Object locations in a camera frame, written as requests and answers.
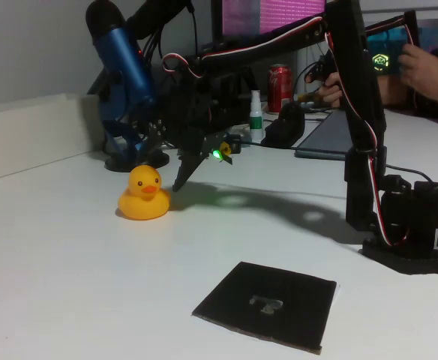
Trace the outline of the person's right hand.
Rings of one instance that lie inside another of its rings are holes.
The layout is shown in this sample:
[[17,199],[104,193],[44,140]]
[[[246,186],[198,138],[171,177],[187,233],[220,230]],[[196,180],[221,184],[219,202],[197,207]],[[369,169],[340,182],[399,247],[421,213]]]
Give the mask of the person's right hand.
[[318,93],[325,103],[332,108],[339,108],[343,97],[339,73],[331,73],[319,87]]

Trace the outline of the person's left hand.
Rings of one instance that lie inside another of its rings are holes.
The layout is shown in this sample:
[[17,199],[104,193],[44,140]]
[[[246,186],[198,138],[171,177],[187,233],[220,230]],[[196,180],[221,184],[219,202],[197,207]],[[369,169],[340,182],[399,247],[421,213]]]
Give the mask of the person's left hand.
[[405,44],[399,56],[401,81],[423,96],[438,101],[438,58]]

